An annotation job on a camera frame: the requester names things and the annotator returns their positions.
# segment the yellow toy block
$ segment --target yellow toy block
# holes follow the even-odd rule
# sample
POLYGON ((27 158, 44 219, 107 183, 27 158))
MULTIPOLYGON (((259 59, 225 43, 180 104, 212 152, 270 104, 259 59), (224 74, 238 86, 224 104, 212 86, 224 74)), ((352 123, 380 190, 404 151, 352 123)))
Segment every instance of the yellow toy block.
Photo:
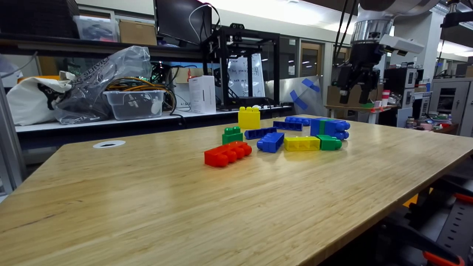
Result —
POLYGON ((238 112, 238 126, 246 129, 260 129, 261 113, 260 109, 255 107, 240 107, 238 112))
POLYGON ((317 137, 284 138, 284 148, 287 151, 318 151, 320 139, 317 137))

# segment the white cable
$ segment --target white cable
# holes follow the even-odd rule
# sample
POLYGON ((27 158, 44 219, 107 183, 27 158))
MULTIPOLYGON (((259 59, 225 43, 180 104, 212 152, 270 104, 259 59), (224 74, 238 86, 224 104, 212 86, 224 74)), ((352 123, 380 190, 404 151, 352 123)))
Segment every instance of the white cable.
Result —
POLYGON ((197 38, 199 38, 199 42, 202 42, 202 39, 201 39, 201 36, 197 33, 197 30, 195 30, 194 25, 192 25, 191 17, 194 14, 194 12, 196 12, 197 10, 199 10, 203 7, 210 7, 210 6, 211 6, 210 4, 201 5, 198 8, 194 9, 194 11, 192 11, 191 14, 189 15, 189 24, 191 24, 191 27, 194 30, 195 34, 197 35, 197 38))
POLYGON ((38 51, 36 51, 36 52, 31 56, 31 59, 30 59, 30 60, 28 61, 28 63, 26 63, 24 66, 18 68, 17 70, 15 70, 15 71, 13 71, 13 72, 10 72, 10 73, 7 73, 7 74, 5 74, 5 75, 3 75, 3 76, 0 76, 0 79, 9 77, 9 76, 15 74, 16 72, 22 70, 23 68, 25 68, 29 63, 31 63, 31 61, 33 61, 33 59, 36 57, 37 54, 38 54, 38 51))

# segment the table leg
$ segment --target table leg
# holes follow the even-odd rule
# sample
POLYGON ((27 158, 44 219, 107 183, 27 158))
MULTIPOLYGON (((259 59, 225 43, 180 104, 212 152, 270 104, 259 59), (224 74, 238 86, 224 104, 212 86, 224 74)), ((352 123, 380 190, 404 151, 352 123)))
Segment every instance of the table leg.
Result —
POLYGON ((377 113, 369 113, 368 123, 369 124, 376 124, 376 118, 378 117, 377 113))

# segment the computer monitor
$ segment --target computer monitor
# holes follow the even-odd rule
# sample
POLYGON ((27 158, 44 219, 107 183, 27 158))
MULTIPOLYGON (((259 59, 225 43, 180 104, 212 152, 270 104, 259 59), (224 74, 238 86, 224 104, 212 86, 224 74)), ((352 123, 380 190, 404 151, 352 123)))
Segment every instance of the computer monitor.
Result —
POLYGON ((154 0, 158 35, 200 44, 211 35, 212 9, 206 6, 192 14, 191 22, 201 41, 189 24, 189 15, 202 5, 198 0, 154 0))

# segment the white box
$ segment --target white box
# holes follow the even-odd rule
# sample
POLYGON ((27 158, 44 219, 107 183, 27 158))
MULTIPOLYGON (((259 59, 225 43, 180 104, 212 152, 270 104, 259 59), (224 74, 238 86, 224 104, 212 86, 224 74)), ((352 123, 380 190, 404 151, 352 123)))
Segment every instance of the white box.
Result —
POLYGON ((199 114, 216 113, 215 80, 213 76, 201 76, 189 80, 191 112, 199 114))

